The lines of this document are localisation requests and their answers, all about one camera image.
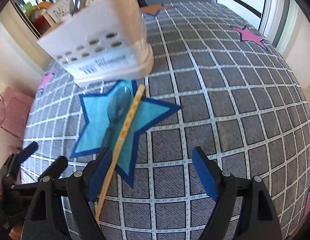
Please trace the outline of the yellow patterned chopstick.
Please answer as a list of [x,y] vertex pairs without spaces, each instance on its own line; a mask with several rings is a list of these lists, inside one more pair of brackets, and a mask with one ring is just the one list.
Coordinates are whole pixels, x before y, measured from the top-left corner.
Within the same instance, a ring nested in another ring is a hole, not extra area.
[[114,147],[112,163],[109,167],[109,170],[106,174],[106,177],[105,177],[104,182],[103,182],[102,187],[101,187],[98,206],[97,206],[96,211],[95,211],[95,219],[97,222],[99,221],[99,217],[101,214],[103,203],[104,203],[105,198],[106,198],[106,193],[107,193],[109,185],[111,183],[112,176],[113,176],[114,170],[116,168],[116,164],[118,162],[119,155],[120,155],[122,147],[125,143],[127,134],[128,134],[130,127],[131,127],[131,123],[134,119],[135,113],[138,109],[138,106],[139,106],[139,103],[141,101],[141,98],[143,96],[144,91],[145,91],[145,86],[139,85],[138,90],[135,94],[135,97],[134,97],[129,109],[127,110],[125,121],[122,125],[119,137],[118,137],[116,144],[115,144],[115,147]]

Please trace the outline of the dark translucent spoon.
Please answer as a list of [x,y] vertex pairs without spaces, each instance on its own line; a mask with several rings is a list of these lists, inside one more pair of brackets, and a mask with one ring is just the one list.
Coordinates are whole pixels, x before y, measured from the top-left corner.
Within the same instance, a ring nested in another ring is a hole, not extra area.
[[109,125],[106,129],[105,136],[102,141],[102,147],[110,147],[112,136],[114,134],[117,123],[127,115],[131,105],[131,90],[127,86],[118,88],[112,96],[108,108],[107,116]]
[[80,0],[70,0],[69,13],[70,16],[74,16],[80,11],[81,1]]

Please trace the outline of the pink plastic stool stack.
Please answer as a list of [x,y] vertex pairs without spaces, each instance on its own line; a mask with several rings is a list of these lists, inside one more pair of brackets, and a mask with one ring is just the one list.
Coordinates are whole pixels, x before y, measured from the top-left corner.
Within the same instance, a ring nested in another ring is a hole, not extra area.
[[6,87],[0,94],[0,128],[23,140],[33,101],[34,98]]

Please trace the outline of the grey checked tablecloth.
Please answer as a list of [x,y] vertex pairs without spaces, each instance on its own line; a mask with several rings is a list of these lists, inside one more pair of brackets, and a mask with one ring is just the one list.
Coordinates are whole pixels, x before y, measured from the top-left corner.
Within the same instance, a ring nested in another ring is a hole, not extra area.
[[260,176],[282,236],[310,190],[310,110],[283,57],[223,5],[144,15],[152,73],[100,215],[107,239],[198,239],[214,208],[192,163],[199,146],[236,177]]

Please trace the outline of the white utensil holder caddy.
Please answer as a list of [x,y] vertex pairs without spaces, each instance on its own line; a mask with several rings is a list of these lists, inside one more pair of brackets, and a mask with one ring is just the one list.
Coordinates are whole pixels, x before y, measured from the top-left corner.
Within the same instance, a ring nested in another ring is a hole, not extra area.
[[80,87],[136,80],[151,73],[154,55],[137,0],[101,0],[44,34],[38,44]]

